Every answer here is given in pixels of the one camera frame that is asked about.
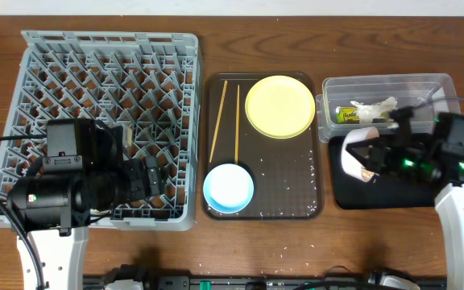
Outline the pink bowl with rice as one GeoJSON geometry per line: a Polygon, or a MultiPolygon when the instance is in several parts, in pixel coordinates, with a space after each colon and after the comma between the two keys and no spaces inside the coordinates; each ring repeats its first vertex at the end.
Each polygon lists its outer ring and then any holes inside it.
{"type": "Polygon", "coordinates": [[[379,132],[375,127],[355,129],[346,135],[341,150],[341,166],[345,174],[364,183],[367,183],[374,178],[375,173],[368,171],[360,162],[358,162],[346,150],[346,146],[350,143],[356,143],[376,137],[379,137],[379,132]]]}

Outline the white tissue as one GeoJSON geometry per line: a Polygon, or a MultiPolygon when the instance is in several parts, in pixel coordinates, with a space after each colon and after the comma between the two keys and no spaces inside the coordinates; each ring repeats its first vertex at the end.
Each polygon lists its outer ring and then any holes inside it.
{"type": "Polygon", "coordinates": [[[357,109],[356,115],[360,123],[376,123],[388,120],[389,112],[397,107],[397,100],[395,97],[389,97],[371,105],[365,105],[358,101],[351,101],[350,104],[357,109]]]}

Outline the wooden chopstick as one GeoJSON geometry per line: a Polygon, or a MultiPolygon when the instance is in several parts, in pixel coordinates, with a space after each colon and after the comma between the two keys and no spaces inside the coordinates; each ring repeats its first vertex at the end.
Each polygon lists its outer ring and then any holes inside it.
{"type": "Polygon", "coordinates": [[[216,143],[218,140],[218,133],[219,133],[219,127],[220,127],[221,119],[222,119],[222,111],[223,111],[223,107],[224,107],[225,99],[226,99],[227,86],[228,86],[228,80],[224,80],[222,94],[221,94],[220,103],[219,103],[218,112],[217,112],[217,118],[215,122],[215,128],[213,132],[213,140],[211,144],[212,146],[211,146],[211,150],[209,154],[209,163],[212,163],[213,161],[216,143]]]}
{"type": "Polygon", "coordinates": [[[236,107],[235,107],[235,132],[234,132],[234,163],[238,164],[238,152],[239,152],[239,127],[240,127],[240,102],[241,93],[240,85],[237,85],[236,93],[236,107]]]}

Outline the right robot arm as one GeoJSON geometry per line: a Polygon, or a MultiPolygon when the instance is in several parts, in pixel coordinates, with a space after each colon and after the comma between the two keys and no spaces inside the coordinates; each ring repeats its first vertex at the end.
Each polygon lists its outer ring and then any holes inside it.
{"type": "Polygon", "coordinates": [[[447,287],[464,289],[464,116],[439,113],[426,143],[412,141],[410,113],[396,110],[391,116],[398,128],[390,139],[375,127],[346,135],[342,170],[363,182],[379,175],[432,189],[445,242],[447,287]]]}

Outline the green yellow snack wrapper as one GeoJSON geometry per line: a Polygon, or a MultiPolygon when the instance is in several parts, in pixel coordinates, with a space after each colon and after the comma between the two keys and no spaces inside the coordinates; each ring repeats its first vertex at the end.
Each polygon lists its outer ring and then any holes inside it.
{"type": "Polygon", "coordinates": [[[360,123],[356,115],[357,109],[354,106],[339,106],[336,111],[336,119],[339,124],[360,123]]]}

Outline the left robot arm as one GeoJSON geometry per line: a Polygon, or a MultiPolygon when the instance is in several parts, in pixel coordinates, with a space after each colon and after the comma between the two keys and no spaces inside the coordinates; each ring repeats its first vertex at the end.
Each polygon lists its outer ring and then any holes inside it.
{"type": "Polygon", "coordinates": [[[124,130],[87,118],[51,120],[47,154],[36,159],[7,195],[19,222],[18,250],[27,289],[81,289],[92,211],[164,191],[153,156],[124,159],[124,130]]]}

